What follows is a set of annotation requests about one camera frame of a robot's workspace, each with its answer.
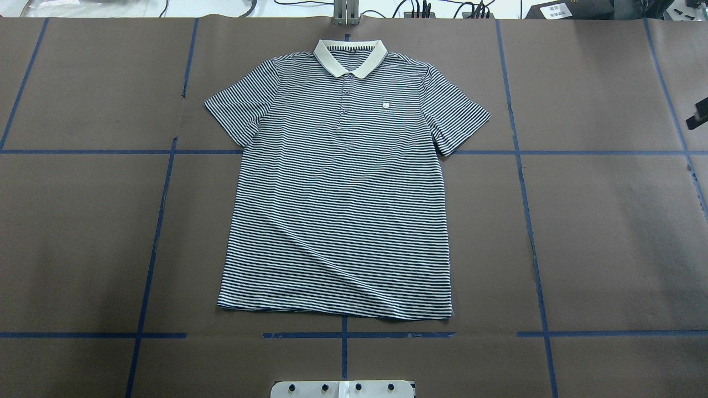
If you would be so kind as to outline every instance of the metal bracket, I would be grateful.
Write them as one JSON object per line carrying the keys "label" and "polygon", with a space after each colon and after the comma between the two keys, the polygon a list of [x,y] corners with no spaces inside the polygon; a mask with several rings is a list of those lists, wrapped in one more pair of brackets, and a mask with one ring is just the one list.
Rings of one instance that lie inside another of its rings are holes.
{"label": "metal bracket", "polygon": [[414,386],[405,380],[276,382],[270,398],[415,398]]}
{"label": "metal bracket", "polygon": [[359,0],[334,0],[335,25],[359,25]]}

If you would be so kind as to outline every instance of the shirt collar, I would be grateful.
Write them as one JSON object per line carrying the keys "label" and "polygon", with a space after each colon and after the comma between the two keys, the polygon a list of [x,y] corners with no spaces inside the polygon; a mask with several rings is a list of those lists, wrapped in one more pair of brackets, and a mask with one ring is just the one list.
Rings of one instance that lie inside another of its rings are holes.
{"label": "shirt collar", "polygon": [[[348,71],[332,56],[328,47],[374,47],[374,49],[371,51],[371,54],[369,54],[369,57],[357,69]],[[364,79],[369,73],[373,72],[373,70],[376,69],[381,62],[383,62],[387,53],[388,51],[386,51],[386,47],[381,40],[371,42],[339,42],[335,40],[320,40],[319,43],[317,43],[317,47],[314,49],[314,56],[324,67],[324,69],[327,69],[327,71],[332,74],[332,76],[339,77],[343,74],[351,73],[359,79]]]}

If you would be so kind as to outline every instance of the blue tape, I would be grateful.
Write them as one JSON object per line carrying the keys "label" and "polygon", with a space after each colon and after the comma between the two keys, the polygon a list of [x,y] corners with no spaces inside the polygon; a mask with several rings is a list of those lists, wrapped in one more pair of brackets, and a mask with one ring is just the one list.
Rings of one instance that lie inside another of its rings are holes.
{"label": "blue tape", "polygon": [[4,332],[0,339],[134,339],[135,333]]}
{"label": "blue tape", "polygon": [[189,71],[192,68],[192,56],[194,55],[194,43],[197,41],[197,28],[199,18],[194,18],[194,28],[192,28],[192,43],[189,44],[189,55],[187,56],[187,68],[184,71],[184,87],[182,88],[182,98],[187,97],[187,83],[189,83]]}
{"label": "blue tape", "polygon": [[672,156],[683,155],[682,151],[520,151],[522,155],[629,155]]}
{"label": "blue tape", "polygon": [[[348,331],[347,339],[449,339],[456,332],[407,332],[407,331]],[[298,331],[285,333],[264,333],[264,339],[341,339],[344,334],[338,331]]]}
{"label": "blue tape", "polygon": [[10,111],[10,117],[7,119],[7,124],[5,125],[5,131],[0,139],[0,149],[5,147],[5,141],[7,140],[7,135],[10,133],[10,127],[12,127],[12,121],[15,119],[15,112],[17,107],[20,105],[20,100],[22,99],[22,93],[25,91],[25,85],[27,84],[27,79],[30,77],[30,72],[32,71],[32,66],[35,64],[35,59],[37,59],[37,53],[40,50],[40,45],[42,44],[42,39],[47,31],[47,24],[49,23],[49,18],[45,18],[42,24],[42,30],[40,31],[40,36],[37,38],[37,43],[35,44],[35,50],[32,52],[32,57],[30,58],[30,63],[27,65],[27,70],[25,71],[25,76],[22,78],[22,83],[20,84],[20,89],[17,91],[17,97],[15,97],[15,103],[12,105],[12,110]]}
{"label": "blue tape", "polygon": [[350,332],[350,339],[449,339],[453,337],[455,332],[368,332],[356,331]]}
{"label": "blue tape", "polygon": [[135,381],[135,370],[137,369],[138,356],[140,354],[140,343],[142,340],[142,331],[145,325],[145,314],[147,312],[147,303],[150,297],[150,286],[152,284],[152,276],[155,269],[155,260],[157,258],[157,244],[160,240],[162,231],[162,220],[165,214],[165,202],[167,201],[167,191],[170,186],[170,178],[172,177],[172,166],[175,160],[175,150],[177,148],[177,137],[172,140],[172,148],[170,151],[170,159],[167,164],[167,173],[165,175],[165,184],[162,188],[162,199],[160,200],[160,211],[157,215],[157,226],[155,227],[155,237],[152,241],[152,253],[150,254],[150,264],[147,269],[147,278],[145,280],[145,290],[142,295],[142,307],[140,309],[140,319],[137,325],[137,335],[135,337],[135,346],[133,347],[133,357],[130,363],[130,374],[128,375],[128,384],[125,389],[125,396],[129,398],[132,395],[133,382]]}
{"label": "blue tape", "polygon": [[340,331],[296,331],[285,333],[264,333],[264,339],[341,339]]}
{"label": "blue tape", "polygon": [[[82,333],[55,331],[6,331],[0,339],[135,339],[136,333]],[[187,333],[145,333],[143,339],[186,339]]]}
{"label": "blue tape", "polygon": [[499,57],[501,59],[501,71],[504,75],[504,89],[506,90],[506,102],[509,110],[509,121],[511,123],[511,130],[513,131],[514,140],[514,150],[516,154],[516,167],[519,174],[519,184],[521,185],[521,198],[524,205],[524,216],[526,217],[526,230],[531,242],[531,249],[533,252],[533,268],[536,274],[536,296],[538,299],[539,312],[541,314],[541,325],[543,328],[543,339],[546,347],[546,362],[548,365],[548,374],[551,382],[551,392],[553,398],[558,397],[558,385],[556,383],[556,370],[553,364],[553,352],[551,350],[551,338],[548,334],[548,320],[546,318],[546,304],[543,299],[543,287],[541,284],[541,272],[538,268],[538,257],[536,255],[536,242],[533,236],[533,226],[531,224],[531,213],[529,210],[528,196],[526,193],[526,182],[524,179],[523,165],[521,164],[521,150],[519,148],[519,139],[516,132],[516,120],[514,118],[514,111],[511,107],[511,89],[509,87],[509,78],[506,70],[506,58],[504,57],[504,44],[501,37],[501,25],[499,20],[496,19],[496,35],[499,43]]}
{"label": "blue tape", "polygon": [[349,354],[348,348],[348,332],[349,332],[349,317],[342,317],[342,380],[347,380],[349,377],[349,371],[347,369]]}
{"label": "blue tape", "polygon": [[681,126],[676,117],[676,109],[673,107],[673,102],[671,101],[671,96],[666,88],[666,82],[663,78],[663,73],[661,72],[661,67],[659,66],[658,58],[656,57],[656,50],[654,49],[654,41],[651,39],[651,30],[649,29],[649,20],[644,18],[644,30],[646,30],[646,39],[649,41],[649,50],[651,51],[651,58],[654,60],[654,67],[656,68],[656,74],[659,78],[659,83],[661,83],[661,89],[664,92],[664,97],[666,97],[666,103],[668,104],[669,111],[671,112],[671,118],[673,119],[673,125],[676,128],[676,133],[678,134],[678,139],[681,142],[681,149],[683,149],[683,154],[686,156],[686,164],[690,167],[691,179],[693,180],[693,186],[696,189],[696,194],[698,194],[698,201],[701,205],[701,210],[703,211],[703,218],[708,222],[708,207],[706,206],[706,199],[703,196],[703,190],[701,189],[701,183],[696,177],[696,168],[693,166],[693,161],[691,156],[688,154],[688,147],[686,145],[686,140],[683,137],[683,132],[681,131]]}
{"label": "blue tape", "polygon": [[[629,155],[629,156],[708,156],[708,151],[519,151],[526,155]],[[0,149],[0,154],[159,154],[169,155],[169,149]],[[243,154],[242,149],[177,149],[177,155],[233,155]],[[456,155],[516,155],[516,151],[507,150],[459,150]]]}
{"label": "blue tape", "polygon": [[0,154],[126,154],[126,155],[230,155],[242,149],[2,149]]}
{"label": "blue tape", "polygon": [[[680,337],[708,336],[708,330],[594,330],[594,331],[550,331],[551,337]],[[543,337],[541,331],[520,331],[517,337]]]}
{"label": "blue tape", "polygon": [[467,151],[467,150],[457,150],[453,152],[453,155],[513,155],[514,151]]}

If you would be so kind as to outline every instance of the striped polo shirt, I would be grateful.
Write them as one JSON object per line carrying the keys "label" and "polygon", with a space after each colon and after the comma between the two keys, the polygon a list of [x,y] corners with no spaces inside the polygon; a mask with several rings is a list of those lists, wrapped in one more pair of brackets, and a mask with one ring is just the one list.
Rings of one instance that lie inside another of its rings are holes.
{"label": "striped polo shirt", "polygon": [[437,151],[486,110],[380,40],[268,59],[205,105],[244,148],[220,307],[452,316]]}

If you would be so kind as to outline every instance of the sticker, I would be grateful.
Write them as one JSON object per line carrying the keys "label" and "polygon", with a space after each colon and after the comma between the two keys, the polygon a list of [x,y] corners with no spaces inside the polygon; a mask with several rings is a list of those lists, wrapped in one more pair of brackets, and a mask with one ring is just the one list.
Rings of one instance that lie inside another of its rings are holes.
{"label": "sticker", "polygon": [[560,19],[573,16],[565,3],[554,4],[539,8],[546,19]]}

